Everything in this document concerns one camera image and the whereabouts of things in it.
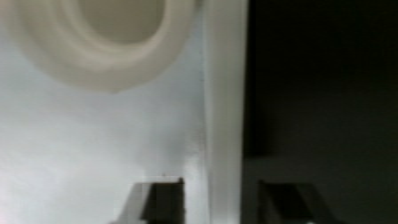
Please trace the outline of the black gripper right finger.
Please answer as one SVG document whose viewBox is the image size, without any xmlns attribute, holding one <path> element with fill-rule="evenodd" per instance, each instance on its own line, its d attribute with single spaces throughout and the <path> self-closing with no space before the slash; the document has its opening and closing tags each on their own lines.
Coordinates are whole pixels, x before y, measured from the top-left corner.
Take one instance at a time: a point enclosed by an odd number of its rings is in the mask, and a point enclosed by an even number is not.
<svg viewBox="0 0 398 224">
<path fill-rule="evenodd" d="M 336 224 L 325 200 L 309 183 L 257 182 L 257 224 Z"/>
</svg>

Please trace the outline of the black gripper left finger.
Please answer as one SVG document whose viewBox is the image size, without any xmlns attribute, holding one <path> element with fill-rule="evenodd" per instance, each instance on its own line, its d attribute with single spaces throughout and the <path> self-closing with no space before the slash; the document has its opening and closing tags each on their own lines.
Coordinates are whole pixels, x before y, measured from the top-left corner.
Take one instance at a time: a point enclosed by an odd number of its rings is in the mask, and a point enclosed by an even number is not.
<svg viewBox="0 0 398 224">
<path fill-rule="evenodd" d="M 154 179 L 133 185 L 115 224 L 185 224 L 185 180 Z"/>
</svg>

